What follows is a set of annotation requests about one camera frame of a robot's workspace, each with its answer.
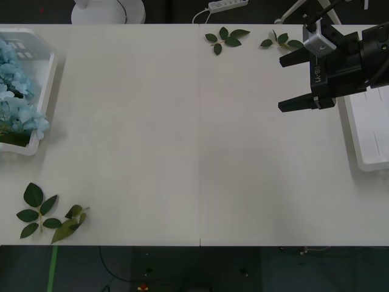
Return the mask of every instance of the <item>leaf sprig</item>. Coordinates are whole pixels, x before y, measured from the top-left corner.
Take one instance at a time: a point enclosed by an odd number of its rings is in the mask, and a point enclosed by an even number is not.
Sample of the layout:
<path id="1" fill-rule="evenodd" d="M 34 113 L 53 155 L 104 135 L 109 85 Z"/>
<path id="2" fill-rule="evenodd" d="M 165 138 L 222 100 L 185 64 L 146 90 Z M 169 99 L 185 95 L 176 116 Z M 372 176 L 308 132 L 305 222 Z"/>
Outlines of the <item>leaf sprig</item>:
<path id="1" fill-rule="evenodd" d="M 248 35 L 249 33 L 249 31 L 244 29 L 236 29 L 229 34 L 229 31 L 225 27 L 222 27 L 219 31 L 219 37 L 221 41 L 218 41 L 218 37 L 212 33 L 207 33 L 205 35 L 205 38 L 209 42 L 213 43 L 211 44 L 211 46 L 213 46 L 213 52 L 216 56 L 218 56 L 222 51 L 222 43 L 230 47 L 239 47 L 240 45 L 242 45 L 242 43 L 240 42 L 240 40 L 238 40 L 238 38 Z"/>
<path id="2" fill-rule="evenodd" d="M 42 189 L 32 182 L 27 186 L 23 195 L 24 201 L 36 210 L 26 209 L 16 214 L 16 216 L 23 222 L 29 223 L 21 232 L 20 238 L 26 238 L 32 235 L 39 227 L 41 233 L 43 233 L 43 227 L 49 229 L 56 229 L 52 243 L 62 240 L 74 233 L 84 222 L 86 214 L 79 205 L 74 205 L 70 211 L 66 214 L 67 221 L 61 223 L 56 218 L 48 218 L 43 221 L 43 216 L 50 212 L 55 202 L 58 199 L 58 195 L 52 196 L 48 200 L 43 201 L 44 195 Z"/>
<path id="3" fill-rule="evenodd" d="M 283 33 L 282 35 L 277 37 L 277 34 L 273 30 L 273 34 L 274 34 L 275 41 L 272 41 L 270 38 L 268 38 L 261 43 L 261 47 L 270 47 L 273 44 L 277 44 L 278 46 L 283 47 L 284 49 L 287 49 L 291 52 L 293 50 L 301 49 L 302 47 L 304 47 L 304 44 L 301 41 L 297 41 L 297 40 L 288 41 L 289 36 L 287 35 L 287 33 Z"/>

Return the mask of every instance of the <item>red object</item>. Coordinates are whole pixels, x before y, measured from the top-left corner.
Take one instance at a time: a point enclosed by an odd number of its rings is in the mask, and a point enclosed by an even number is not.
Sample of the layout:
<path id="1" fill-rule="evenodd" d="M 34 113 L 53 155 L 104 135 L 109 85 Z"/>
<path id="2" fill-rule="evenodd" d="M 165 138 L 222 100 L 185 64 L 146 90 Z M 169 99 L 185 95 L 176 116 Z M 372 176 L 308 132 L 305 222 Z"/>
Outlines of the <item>red object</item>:
<path id="1" fill-rule="evenodd" d="M 147 284 L 141 284 L 141 286 L 138 287 L 138 291 L 148 291 Z"/>

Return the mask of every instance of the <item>artificial hydrangea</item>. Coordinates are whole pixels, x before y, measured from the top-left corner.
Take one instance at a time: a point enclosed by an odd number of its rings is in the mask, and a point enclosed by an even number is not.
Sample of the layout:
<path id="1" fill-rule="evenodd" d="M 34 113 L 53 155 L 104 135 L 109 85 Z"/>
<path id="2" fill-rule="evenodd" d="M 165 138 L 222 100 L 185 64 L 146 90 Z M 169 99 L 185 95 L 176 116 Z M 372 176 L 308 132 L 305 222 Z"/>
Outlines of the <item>artificial hydrangea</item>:
<path id="1" fill-rule="evenodd" d="M 14 48 L 0 39 L 0 137 L 9 133 L 30 135 L 36 130 L 40 140 L 48 128 L 45 115 L 36 110 L 32 81 Z"/>

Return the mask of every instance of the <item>green leaf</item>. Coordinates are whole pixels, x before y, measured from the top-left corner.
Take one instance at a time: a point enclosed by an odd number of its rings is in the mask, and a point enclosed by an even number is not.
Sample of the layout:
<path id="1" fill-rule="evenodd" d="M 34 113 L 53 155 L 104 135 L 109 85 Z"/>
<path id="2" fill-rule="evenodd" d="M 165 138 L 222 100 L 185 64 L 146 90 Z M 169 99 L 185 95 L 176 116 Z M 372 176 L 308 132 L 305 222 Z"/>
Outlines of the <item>green leaf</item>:
<path id="1" fill-rule="evenodd" d="M 301 49 L 302 47 L 304 47 L 304 44 L 301 41 L 297 40 L 290 40 L 287 44 L 291 47 L 296 47 L 297 49 Z"/>
<path id="2" fill-rule="evenodd" d="M 225 44 L 230 46 L 230 47 L 239 47 L 240 45 L 242 45 L 241 42 L 237 38 L 233 38 L 231 36 L 229 36 L 225 40 Z"/>
<path id="3" fill-rule="evenodd" d="M 56 218 L 49 218 L 43 222 L 43 226 L 47 228 L 55 229 L 61 227 L 62 223 L 60 220 Z"/>
<path id="4" fill-rule="evenodd" d="M 218 41 L 218 37 L 217 37 L 216 35 L 212 34 L 212 33 L 207 33 L 207 34 L 205 35 L 205 38 L 206 38 L 207 40 L 209 40 L 210 42 L 212 42 L 212 43 L 215 43 L 215 42 Z"/>
<path id="5" fill-rule="evenodd" d="M 275 31 L 273 30 L 273 33 L 274 33 L 274 38 L 275 38 L 275 41 L 277 41 L 277 34 L 275 33 Z"/>
<path id="6" fill-rule="evenodd" d="M 229 31 L 223 26 L 219 31 L 220 38 L 225 41 L 229 37 Z"/>
<path id="7" fill-rule="evenodd" d="M 241 38 L 241 37 L 244 37 L 245 35 L 248 35 L 250 32 L 248 30 L 244 30 L 244 29 L 236 29 L 234 30 L 231 34 L 230 34 L 230 37 L 233 37 L 233 38 Z"/>
<path id="8" fill-rule="evenodd" d="M 282 35 L 280 35 L 280 36 L 278 37 L 278 43 L 279 43 L 280 45 L 282 45 L 282 44 L 284 44 L 284 43 L 287 41 L 288 38 L 289 38 L 289 37 L 288 37 L 287 33 L 283 33 Z"/>
<path id="9" fill-rule="evenodd" d="M 28 224 L 25 228 L 23 228 L 22 233 L 20 234 L 20 238 L 26 238 L 30 236 L 38 229 L 38 227 L 38 223 Z"/>
<path id="10" fill-rule="evenodd" d="M 24 192 L 23 198 L 31 207 L 39 207 L 43 202 L 43 192 L 40 187 L 30 182 Z"/>
<path id="11" fill-rule="evenodd" d="M 65 215 L 65 218 L 71 219 L 73 217 L 79 216 L 82 210 L 83 208 L 80 205 L 74 205 L 73 207 L 71 207 L 69 212 Z"/>
<path id="12" fill-rule="evenodd" d="M 267 39 L 267 40 L 264 40 L 264 41 L 261 43 L 261 47 L 270 47 L 272 44 L 273 44 L 273 41 L 270 40 L 270 39 Z"/>
<path id="13" fill-rule="evenodd" d="M 72 226 L 69 226 L 69 228 L 71 229 L 71 230 L 73 230 L 73 231 L 76 231 L 79 227 L 80 227 L 80 223 L 77 223 L 77 224 L 74 224 L 74 225 L 72 225 Z"/>
<path id="14" fill-rule="evenodd" d="M 58 195 L 52 196 L 51 198 L 49 198 L 48 200 L 46 200 L 42 204 L 42 206 L 40 208 L 40 212 L 41 212 L 41 214 L 43 216 L 45 216 L 48 213 L 48 211 L 51 210 L 51 208 L 54 206 L 55 201 L 57 200 L 57 198 L 58 198 Z"/>
<path id="15" fill-rule="evenodd" d="M 30 143 L 31 133 L 30 132 L 8 132 L 0 136 L 0 143 L 7 143 L 17 146 L 25 147 Z"/>
<path id="16" fill-rule="evenodd" d="M 78 222 L 80 225 L 84 223 L 85 221 L 85 218 L 86 218 L 86 214 L 85 213 L 82 213 L 80 215 L 80 221 Z"/>
<path id="17" fill-rule="evenodd" d="M 18 216 L 18 218 L 23 222 L 30 223 L 38 219 L 39 214 L 37 213 L 37 211 L 27 209 L 27 210 L 20 211 L 19 213 L 16 214 L 16 216 Z"/>
<path id="18" fill-rule="evenodd" d="M 213 47 L 213 52 L 215 53 L 216 56 L 220 55 L 221 50 L 222 50 L 221 44 L 216 44 Z"/>
<path id="19" fill-rule="evenodd" d="M 75 224 L 77 224 L 76 219 L 66 220 L 60 228 L 57 228 L 57 230 L 55 230 L 53 239 L 51 240 L 51 244 L 71 236 L 74 233 L 74 230 L 71 230 L 69 227 Z"/>

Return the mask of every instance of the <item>white container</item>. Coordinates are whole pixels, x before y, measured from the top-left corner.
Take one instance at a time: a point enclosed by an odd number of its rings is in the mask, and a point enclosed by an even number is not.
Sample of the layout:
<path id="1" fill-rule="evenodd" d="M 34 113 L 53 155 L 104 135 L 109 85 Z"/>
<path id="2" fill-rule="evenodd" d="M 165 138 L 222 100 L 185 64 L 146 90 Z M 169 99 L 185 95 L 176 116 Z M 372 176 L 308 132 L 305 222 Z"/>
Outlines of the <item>white container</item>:
<path id="1" fill-rule="evenodd" d="M 389 86 L 346 96 L 346 108 L 360 169 L 389 169 Z"/>
<path id="2" fill-rule="evenodd" d="M 16 50 L 22 68 L 34 82 L 37 110 L 45 114 L 58 62 L 54 48 L 30 29 L 0 29 L 0 39 Z M 38 146 L 39 140 L 33 131 L 26 147 L 0 143 L 0 151 L 34 155 Z"/>

